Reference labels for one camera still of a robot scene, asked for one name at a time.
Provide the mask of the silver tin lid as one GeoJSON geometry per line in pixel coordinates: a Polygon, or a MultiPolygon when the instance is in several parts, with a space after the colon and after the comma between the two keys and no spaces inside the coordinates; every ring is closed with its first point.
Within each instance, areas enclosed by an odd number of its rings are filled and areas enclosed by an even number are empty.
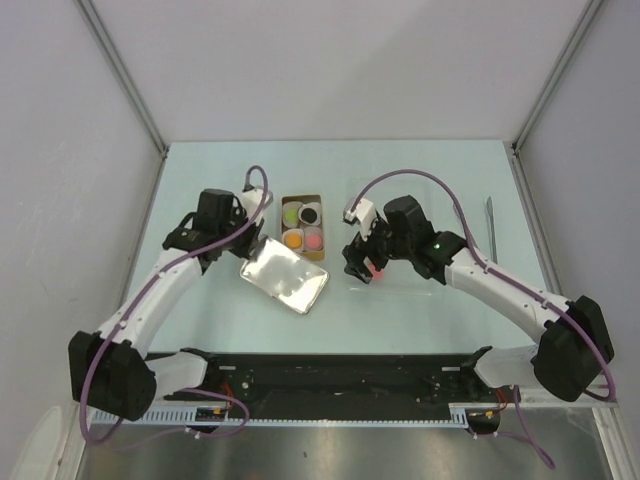
{"type": "Polygon", "coordinates": [[[239,275],[300,315],[311,310],[329,281],[328,271],[268,236],[259,239],[239,275]]]}

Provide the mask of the orange round biscuit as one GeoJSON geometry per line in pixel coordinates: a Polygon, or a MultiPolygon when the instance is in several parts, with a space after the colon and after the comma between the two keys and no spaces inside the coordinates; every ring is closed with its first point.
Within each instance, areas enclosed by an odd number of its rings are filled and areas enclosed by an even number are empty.
{"type": "Polygon", "coordinates": [[[302,237],[297,233],[288,234],[284,238],[285,244],[291,249],[298,249],[302,246],[302,237]]]}

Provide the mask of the green sandwich cookie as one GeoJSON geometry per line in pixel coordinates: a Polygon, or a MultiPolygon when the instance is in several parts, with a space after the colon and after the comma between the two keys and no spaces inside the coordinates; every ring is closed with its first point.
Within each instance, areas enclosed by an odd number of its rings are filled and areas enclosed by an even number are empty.
{"type": "Polygon", "coordinates": [[[288,223],[288,224],[297,224],[299,219],[298,219],[298,212],[294,209],[291,210],[287,210],[284,213],[284,218],[283,220],[288,223]]]}

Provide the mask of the black sandwich cookie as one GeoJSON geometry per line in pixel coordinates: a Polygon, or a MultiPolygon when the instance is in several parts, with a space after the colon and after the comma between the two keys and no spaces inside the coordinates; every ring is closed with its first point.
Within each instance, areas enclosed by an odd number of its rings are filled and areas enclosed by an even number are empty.
{"type": "Polygon", "coordinates": [[[321,222],[319,211],[309,205],[301,207],[298,214],[300,221],[307,225],[318,225],[321,222]]]}

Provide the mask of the metal tongs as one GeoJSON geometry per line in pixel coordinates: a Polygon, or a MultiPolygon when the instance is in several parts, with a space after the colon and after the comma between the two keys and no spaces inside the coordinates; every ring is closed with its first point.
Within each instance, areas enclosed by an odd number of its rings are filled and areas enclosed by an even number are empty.
{"type": "Polygon", "coordinates": [[[488,197],[485,201],[485,214],[487,218],[487,229],[488,229],[488,236],[489,236],[491,260],[494,263],[497,263],[498,262],[497,236],[496,236],[493,200],[491,197],[488,197]]]}

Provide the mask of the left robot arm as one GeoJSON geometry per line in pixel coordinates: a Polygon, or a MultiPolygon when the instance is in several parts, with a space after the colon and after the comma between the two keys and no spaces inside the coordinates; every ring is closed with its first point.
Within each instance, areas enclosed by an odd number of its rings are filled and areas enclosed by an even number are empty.
{"type": "Polygon", "coordinates": [[[165,238],[145,283],[96,332],[78,332],[69,342],[74,400],[136,421],[161,397],[188,389],[207,400],[219,392],[221,376],[209,368],[208,354],[183,348],[155,360],[147,355],[178,300],[223,253],[248,258],[271,202],[261,187],[200,193],[197,208],[165,238]]]}

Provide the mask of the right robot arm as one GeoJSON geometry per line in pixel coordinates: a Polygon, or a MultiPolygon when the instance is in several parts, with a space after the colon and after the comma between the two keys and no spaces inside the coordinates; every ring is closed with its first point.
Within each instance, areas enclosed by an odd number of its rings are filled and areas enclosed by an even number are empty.
{"type": "Polygon", "coordinates": [[[596,301],[587,296],[569,300],[509,277],[463,237],[435,230],[414,197],[393,199],[382,211],[365,198],[352,200],[343,220],[359,228],[342,251],[346,274],[368,284],[389,261],[407,261],[420,277],[476,298],[532,340],[525,347],[477,350],[464,364],[471,370],[461,376],[469,399],[484,401],[506,385],[533,385],[574,402],[613,359],[596,301]]]}

